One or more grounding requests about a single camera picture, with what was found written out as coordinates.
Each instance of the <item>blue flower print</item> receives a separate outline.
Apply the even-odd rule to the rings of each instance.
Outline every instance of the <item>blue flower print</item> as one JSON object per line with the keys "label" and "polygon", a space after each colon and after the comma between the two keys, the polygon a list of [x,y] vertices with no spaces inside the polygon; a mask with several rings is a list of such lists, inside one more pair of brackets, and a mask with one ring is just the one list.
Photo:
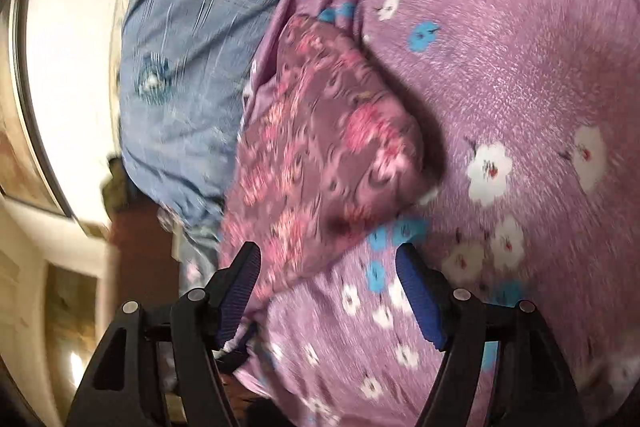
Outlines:
{"label": "blue flower print", "polygon": [[402,243],[423,239],[427,235],[427,221],[424,219],[398,219],[394,223],[392,243],[395,248]]}
{"label": "blue flower print", "polygon": [[487,302],[513,308],[518,301],[524,299],[524,289],[518,280],[508,280],[499,283],[492,289]]}
{"label": "blue flower print", "polygon": [[320,12],[318,20],[333,24],[335,22],[335,10],[333,8],[325,8]]}
{"label": "blue flower print", "polygon": [[385,250],[386,228],[380,227],[379,229],[374,230],[372,233],[369,234],[369,237],[367,237],[367,240],[369,241],[369,246],[371,247],[371,250],[373,250],[374,252]]}
{"label": "blue flower print", "polygon": [[367,286],[373,293],[382,293],[385,289],[385,268],[380,261],[371,261],[367,267]]}
{"label": "blue flower print", "polygon": [[495,359],[498,358],[498,343],[485,342],[484,352],[482,353],[482,371],[490,371],[494,367]]}
{"label": "blue flower print", "polygon": [[162,105],[171,97],[173,83],[169,61],[158,54],[145,55],[134,86],[136,95],[148,105]]}
{"label": "blue flower print", "polygon": [[337,13],[341,17],[347,17],[347,19],[353,19],[353,14],[355,13],[355,11],[356,11],[355,3],[346,2],[338,8]]}
{"label": "blue flower print", "polygon": [[432,22],[418,24],[409,35],[409,49],[416,53],[423,52],[436,39],[438,29],[438,25]]}

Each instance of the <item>lavender floral blanket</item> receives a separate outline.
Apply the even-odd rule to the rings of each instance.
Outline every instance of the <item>lavender floral blanket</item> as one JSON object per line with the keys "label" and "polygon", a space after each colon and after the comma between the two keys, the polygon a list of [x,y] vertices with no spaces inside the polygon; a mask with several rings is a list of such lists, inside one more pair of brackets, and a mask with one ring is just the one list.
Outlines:
{"label": "lavender floral blanket", "polygon": [[[395,274],[407,238],[454,285],[532,299],[578,381],[617,352],[640,325],[640,0],[281,0],[245,93],[249,125],[276,100],[294,14],[353,38],[420,126],[438,185],[271,298],[243,383],[301,427],[413,425],[441,354]],[[494,357],[487,344],[473,426]],[[627,367],[613,394],[637,380]]]}

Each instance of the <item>cloth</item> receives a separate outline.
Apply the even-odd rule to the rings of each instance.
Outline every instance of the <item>cloth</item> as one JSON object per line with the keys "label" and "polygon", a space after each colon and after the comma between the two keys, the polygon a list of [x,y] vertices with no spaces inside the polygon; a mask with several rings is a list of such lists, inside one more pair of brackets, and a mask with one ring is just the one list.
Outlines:
{"label": "cloth", "polygon": [[428,185],[415,120],[333,25],[290,20],[277,96],[238,146],[220,263],[260,246],[254,301],[314,275]]}
{"label": "cloth", "polygon": [[113,219],[116,212],[128,208],[129,204],[139,195],[137,187],[131,182],[122,165],[122,157],[109,158],[111,178],[102,184],[102,203],[109,219]]}
{"label": "cloth", "polygon": [[122,31],[122,156],[187,227],[219,220],[242,87],[279,0],[130,0]]}
{"label": "cloth", "polygon": [[[308,14],[353,36],[420,124],[424,165],[442,177],[403,221],[271,299],[242,382],[301,427],[414,425],[441,354],[396,279],[409,227],[452,284],[488,301],[535,302],[574,375],[617,352],[640,323],[639,7],[281,0],[257,52],[246,121],[273,107],[278,37],[293,14]],[[471,426],[488,400],[487,350]]]}

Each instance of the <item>light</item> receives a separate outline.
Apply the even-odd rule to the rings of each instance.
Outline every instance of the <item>light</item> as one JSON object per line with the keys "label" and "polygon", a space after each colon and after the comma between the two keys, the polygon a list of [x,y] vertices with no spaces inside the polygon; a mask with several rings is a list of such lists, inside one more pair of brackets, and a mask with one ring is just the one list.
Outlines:
{"label": "light", "polygon": [[84,363],[82,362],[82,359],[75,353],[71,353],[71,356],[69,356],[69,360],[71,361],[71,375],[73,377],[73,383],[77,388],[82,381],[82,375],[84,375]]}

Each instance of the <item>metal screw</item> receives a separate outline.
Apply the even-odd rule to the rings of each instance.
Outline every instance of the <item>metal screw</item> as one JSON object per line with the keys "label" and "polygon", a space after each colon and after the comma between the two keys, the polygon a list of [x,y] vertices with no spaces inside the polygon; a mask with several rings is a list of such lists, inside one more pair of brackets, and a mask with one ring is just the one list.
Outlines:
{"label": "metal screw", "polygon": [[204,293],[204,290],[202,288],[196,288],[194,290],[191,290],[189,292],[189,295],[187,295],[187,297],[189,298],[190,301],[198,302],[198,301],[202,301],[205,295],[206,294]]}
{"label": "metal screw", "polygon": [[520,301],[520,309],[525,313],[533,313],[536,311],[536,305],[530,301]]}
{"label": "metal screw", "polygon": [[456,288],[453,290],[453,296],[459,301],[468,301],[471,298],[471,293],[464,288]]}
{"label": "metal screw", "polygon": [[122,305],[122,311],[125,313],[133,313],[138,310],[138,303],[135,301],[125,302]]}

